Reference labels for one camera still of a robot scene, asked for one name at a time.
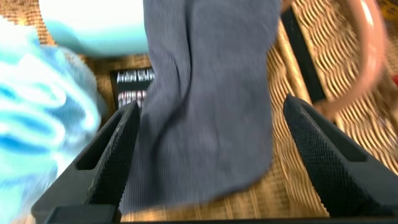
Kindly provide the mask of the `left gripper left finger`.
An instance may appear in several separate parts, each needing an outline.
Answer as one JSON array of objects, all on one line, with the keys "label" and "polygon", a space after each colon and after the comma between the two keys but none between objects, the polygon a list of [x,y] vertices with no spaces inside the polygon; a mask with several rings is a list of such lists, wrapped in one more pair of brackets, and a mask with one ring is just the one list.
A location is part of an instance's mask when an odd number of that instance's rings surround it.
[{"label": "left gripper left finger", "polygon": [[34,203],[35,222],[119,223],[139,122],[136,102],[118,109]]}]

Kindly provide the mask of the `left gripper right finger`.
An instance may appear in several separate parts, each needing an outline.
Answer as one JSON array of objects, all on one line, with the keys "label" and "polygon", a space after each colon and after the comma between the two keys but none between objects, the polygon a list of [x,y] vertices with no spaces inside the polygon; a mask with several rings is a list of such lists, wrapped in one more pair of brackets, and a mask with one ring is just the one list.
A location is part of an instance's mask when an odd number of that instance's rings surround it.
[{"label": "left gripper right finger", "polygon": [[331,217],[396,217],[397,175],[300,98],[283,114],[311,183]]}]

